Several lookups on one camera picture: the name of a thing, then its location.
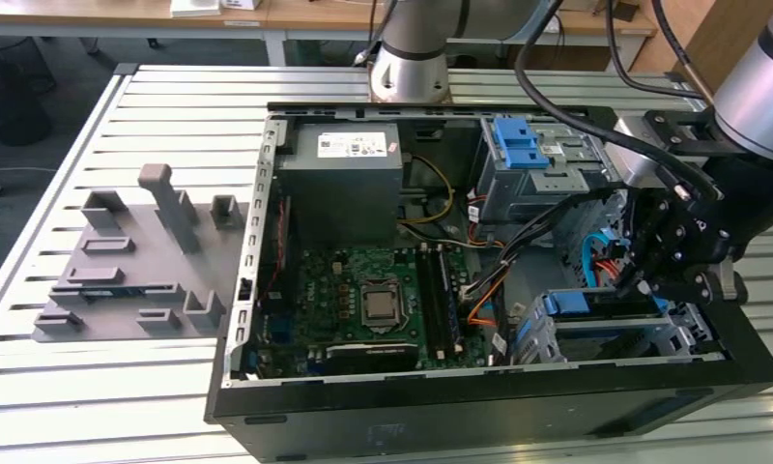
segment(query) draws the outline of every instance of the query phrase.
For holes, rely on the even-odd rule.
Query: blue plastic latch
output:
[[[551,161],[539,150],[539,135],[522,118],[495,118],[495,138],[499,141],[507,167],[532,169],[550,167]]]
[[[556,312],[559,314],[587,314],[591,312],[588,301],[582,292],[552,293],[547,298],[554,303],[548,304],[548,311],[551,309],[555,311],[551,314]]]

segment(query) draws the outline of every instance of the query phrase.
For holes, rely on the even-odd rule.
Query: sticker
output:
[[[654,32],[647,29],[623,29],[619,33],[623,36],[650,36]]]
[[[114,297],[115,294],[111,290],[87,290],[83,292],[84,297]]]
[[[562,149],[562,144],[560,143],[555,143],[552,145],[542,145],[542,154],[543,155],[563,155],[564,154],[564,150]]]
[[[470,217],[471,222],[479,223],[482,220],[482,209],[478,206],[468,206],[467,216]]]
[[[319,136],[319,158],[387,157],[384,132],[324,132]]]
[[[260,27],[259,21],[223,21],[224,26]]]
[[[499,353],[507,353],[507,340],[502,337],[502,335],[499,335],[499,332],[496,332],[492,336],[492,346],[495,346],[495,349],[499,350]]]

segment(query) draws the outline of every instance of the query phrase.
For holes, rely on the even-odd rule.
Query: slatted aluminum table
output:
[[[694,109],[610,74],[534,72],[562,104]],[[646,81],[665,85],[661,76]],[[454,71],[456,102],[530,103],[510,72]],[[92,189],[152,202],[140,167],[167,162],[192,200],[248,201],[268,102],[364,102],[367,75],[322,68],[142,66],[115,75],[0,271],[0,462],[254,462],[203,421],[214,339],[39,344],[30,335],[87,221]],[[773,354],[773,229],[739,264],[746,311]],[[773,463],[773,389],[643,437],[371,458],[366,462]]]

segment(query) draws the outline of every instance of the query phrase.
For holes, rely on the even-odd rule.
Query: red wire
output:
[[[598,261],[596,266],[604,269],[611,280],[615,281],[619,278],[619,272],[615,269],[615,267],[612,267],[612,263],[610,263],[608,261]]]
[[[267,285],[267,291],[263,292],[263,297],[260,301],[263,302],[267,297],[270,296],[270,292],[272,291],[272,285],[279,278],[279,273],[282,271],[282,265],[284,263],[284,200],[282,200],[279,204],[279,253],[278,253],[278,263],[275,264],[275,272],[272,273],[272,279],[270,280],[270,284]]]

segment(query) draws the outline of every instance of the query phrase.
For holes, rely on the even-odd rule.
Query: yellow wire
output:
[[[426,224],[428,222],[434,222],[435,220],[439,220],[440,218],[447,216],[447,214],[450,213],[450,210],[452,209],[452,204],[455,203],[455,195],[452,193],[452,185],[450,184],[450,179],[447,178],[447,176],[442,172],[442,169],[439,169],[439,167],[436,167],[436,165],[432,162],[430,162],[430,160],[426,159],[424,157],[420,157],[418,155],[412,155],[412,157],[419,158],[422,160],[422,162],[424,164],[427,164],[427,166],[434,171],[436,171],[436,174],[439,175],[439,177],[444,181],[444,184],[447,185],[447,193],[448,193],[450,198],[447,200],[447,206],[444,207],[444,210],[440,213],[438,213],[436,215],[430,216],[430,217],[416,217],[412,219],[402,219],[402,220],[399,220],[399,224]]]

